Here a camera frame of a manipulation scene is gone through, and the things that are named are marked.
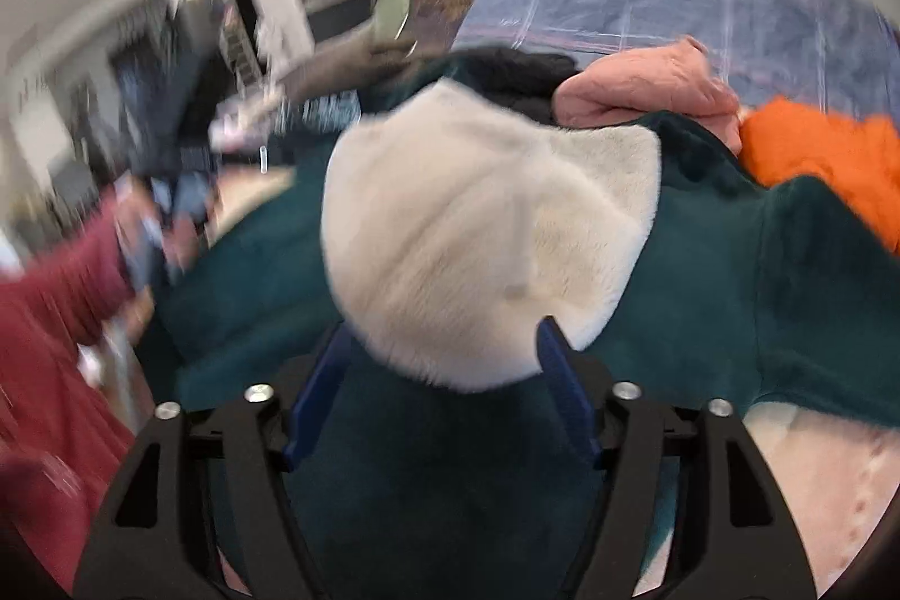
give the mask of person's arm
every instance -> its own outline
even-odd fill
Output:
[[[78,239],[39,258],[19,281],[6,283],[5,297],[27,305],[46,332],[71,344],[92,346],[102,323],[134,296],[119,245],[115,197],[103,202]]]

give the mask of green fabric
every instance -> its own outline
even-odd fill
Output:
[[[677,405],[722,396],[742,414],[778,398],[900,425],[898,261],[816,179],[765,191],[698,125],[668,113],[639,123],[661,141],[657,218],[588,351]],[[160,304],[154,328],[186,364],[186,407],[270,378],[336,319],[318,249],[329,150]],[[597,476],[570,453],[542,378],[460,396],[357,354],[318,450],[286,486],[337,600],[546,600]]]

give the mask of pile of clothes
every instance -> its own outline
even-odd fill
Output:
[[[548,314],[662,401],[900,426],[890,122],[741,110],[690,37],[583,73],[498,48],[390,68],[138,347],[156,401],[205,409],[351,324],[353,368],[285,479],[336,597],[552,597],[600,477],[538,374]],[[216,531],[240,570],[227,512]]]

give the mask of orange fabric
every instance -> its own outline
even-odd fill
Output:
[[[888,116],[857,122],[776,98],[741,124],[741,141],[760,184],[816,176],[900,254],[900,134]]]

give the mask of plaid blanket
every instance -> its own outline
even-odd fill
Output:
[[[601,55],[693,35],[749,106],[785,95],[900,124],[897,31],[860,0],[474,0],[455,48]]]

